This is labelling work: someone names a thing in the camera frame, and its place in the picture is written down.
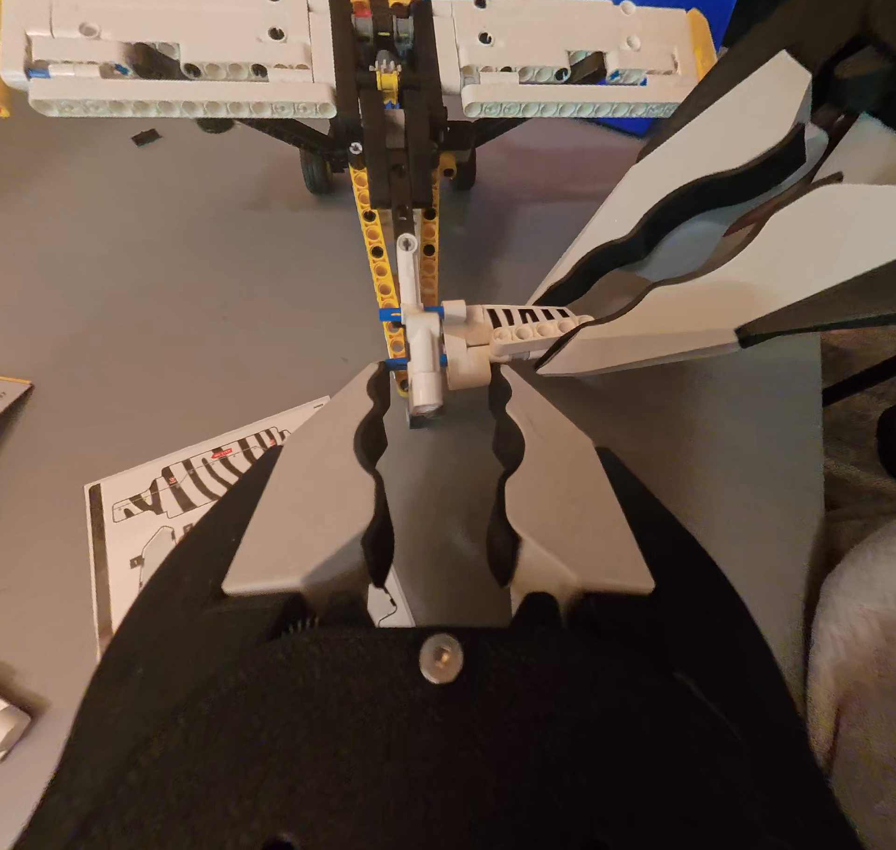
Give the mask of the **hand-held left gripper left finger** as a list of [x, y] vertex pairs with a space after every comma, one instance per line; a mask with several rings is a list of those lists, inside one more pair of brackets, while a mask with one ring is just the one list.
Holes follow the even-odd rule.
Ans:
[[230, 597], [329, 598], [384, 588], [394, 529], [377, 465], [391, 402], [384, 362], [365, 367], [281, 446], [230, 564]]

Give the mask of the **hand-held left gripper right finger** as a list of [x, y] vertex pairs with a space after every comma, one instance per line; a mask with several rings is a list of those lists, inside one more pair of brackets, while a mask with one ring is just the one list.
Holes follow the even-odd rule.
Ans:
[[492, 366], [488, 404], [502, 473], [487, 561], [511, 612], [533, 595], [563, 615], [588, 595], [650, 595], [654, 579], [590, 438], [509, 365]]

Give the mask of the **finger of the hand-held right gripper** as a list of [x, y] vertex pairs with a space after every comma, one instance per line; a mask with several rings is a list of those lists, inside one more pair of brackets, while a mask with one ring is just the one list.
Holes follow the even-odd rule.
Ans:
[[581, 306], [621, 270], [700, 270], [739, 218], [813, 168], [812, 74], [782, 50], [623, 176], [529, 305]]
[[894, 183], [824, 185], [772, 215], [724, 265], [651, 289], [539, 359], [543, 377], [618, 372], [728, 353], [757, 318], [894, 262]]

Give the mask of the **white yellow lego airplane model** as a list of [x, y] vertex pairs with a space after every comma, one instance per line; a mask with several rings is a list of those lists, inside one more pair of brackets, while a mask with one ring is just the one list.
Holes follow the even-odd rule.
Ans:
[[527, 120], [666, 119], [717, 60], [700, 10], [628, 0], [2, 0], [2, 80], [37, 112], [241, 123], [312, 193], [350, 173], [412, 425], [592, 319], [441, 302], [441, 182]]

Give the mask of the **white lego pieces clump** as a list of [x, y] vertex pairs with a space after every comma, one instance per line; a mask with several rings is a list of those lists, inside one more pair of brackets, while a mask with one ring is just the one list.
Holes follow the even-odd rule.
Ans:
[[0, 759], [4, 761], [12, 752], [22, 736], [28, 731], [32, 717], [26, 711], [16, 706], [12, 701], [1, 697], [1, 745]]

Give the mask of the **zebra striped sticker sheet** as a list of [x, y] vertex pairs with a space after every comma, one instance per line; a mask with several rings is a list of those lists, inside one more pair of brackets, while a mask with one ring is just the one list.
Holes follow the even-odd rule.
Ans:
[[[265, 453], [278, 457], [290, 434], [328, 401], [316, 399], [86, 487], [98, 654], [169, 553]], [[322, 612], [330, 597], [304, 600]], [[375, 625], [415, 624], [392, 568], [385, 587], [368, 587], [361, 600]]]

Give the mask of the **open instruction booklet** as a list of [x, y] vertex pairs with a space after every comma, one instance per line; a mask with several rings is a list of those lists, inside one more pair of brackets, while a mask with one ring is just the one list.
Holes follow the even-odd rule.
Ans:
[[12, 429], [34, 388], [31, 380], [1, 377], [1, 437]]

